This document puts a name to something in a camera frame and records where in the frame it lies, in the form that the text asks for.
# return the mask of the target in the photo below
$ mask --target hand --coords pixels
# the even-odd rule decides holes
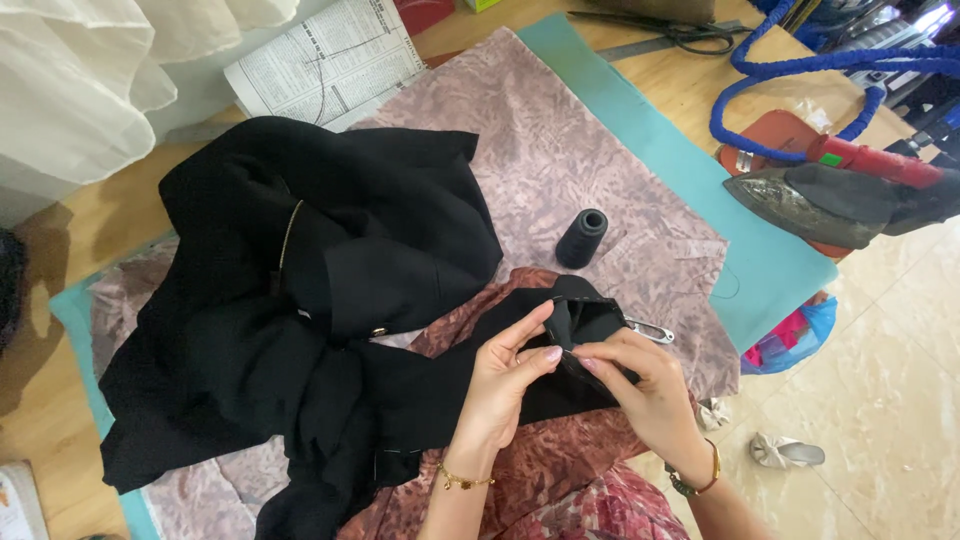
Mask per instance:
[[[557,346],[517,353],[544,332],[543,321],[551,313],[553,301],[547,301],[477,351],[451,448],[487,449],[495,454],[514,440],[524,391],[541,375],[556,371],[563,353]]]
[[[713,478],[713,448],[700,434],[687,398],[680,362],[649,339],[621,329],[603,343],[588,343],[573,354],[610,389],[636,435],[672,465],[694,488]],[[614,362],[635,371],[633,386]]]

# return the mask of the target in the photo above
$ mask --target white curtain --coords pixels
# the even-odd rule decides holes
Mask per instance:
[[[106,178],[156,144],[143,112],[177,99],[160,64],[229,49],[298,2],[0,0],[0,154],[78,184]]]

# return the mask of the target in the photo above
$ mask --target thread spool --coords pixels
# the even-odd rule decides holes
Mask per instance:
[[[603,235],[607,232],[607,216],[598,209],[586,209],[566,229],[557,242],[557,262],[571,270],[579,270],[590,263]]]

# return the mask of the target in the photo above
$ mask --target tiled floor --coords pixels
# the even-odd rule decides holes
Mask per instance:
[[[727,398],[733,423],[709,434],[724,472],[782,540],[960,540],[960,224],[882,236],[840,274],[824,348]],[[820,445],[827,462],[759,467],[756,431]],[[636,463],[699,539],[662,461]]]

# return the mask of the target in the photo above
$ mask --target green label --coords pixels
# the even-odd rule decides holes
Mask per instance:
[[[843,158],[835,154],[831,154],[830,152],[825,153],[824,156],[820,158],[820,163],[824,165],[829,165],[831,167],[835,167],[839,165],[840,161],[843,161]]]

